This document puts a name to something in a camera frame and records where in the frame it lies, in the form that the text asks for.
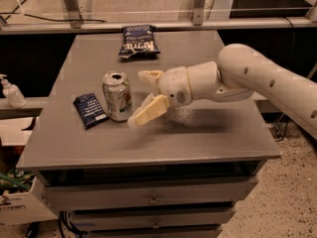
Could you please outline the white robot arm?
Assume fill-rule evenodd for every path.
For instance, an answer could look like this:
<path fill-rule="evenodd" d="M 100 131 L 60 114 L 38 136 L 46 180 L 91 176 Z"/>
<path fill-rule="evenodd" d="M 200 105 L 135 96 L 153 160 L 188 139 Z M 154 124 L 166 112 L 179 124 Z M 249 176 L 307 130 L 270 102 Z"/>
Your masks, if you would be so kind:
<path fill-rule="evenodd" d="M 141 70 L 140 80 L 153 90 L 128 119 L 141 127 L 170 107 L 195 100 L 243 100 L 257 92 L 313 138 L 317 138 L 317 83 L 279 66 L 249 46 L 224 47 L 214 61 L 166 71 Z"/>

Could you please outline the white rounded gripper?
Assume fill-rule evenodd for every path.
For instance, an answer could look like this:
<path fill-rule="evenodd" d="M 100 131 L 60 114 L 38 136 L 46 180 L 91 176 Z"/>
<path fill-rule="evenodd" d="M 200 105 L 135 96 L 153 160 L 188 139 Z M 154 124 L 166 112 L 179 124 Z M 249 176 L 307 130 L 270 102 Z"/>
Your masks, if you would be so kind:
<path fill-rule="evenodd" d="M 141 70 L 140 80 L 160 95 L 149 94 L 142 105 L 128 119 L 131 128 L 142 127 L 164 114 L 169 106 L 180 107 L 192 102 L 187 68 L 184 66 L 162 70 Z"/>

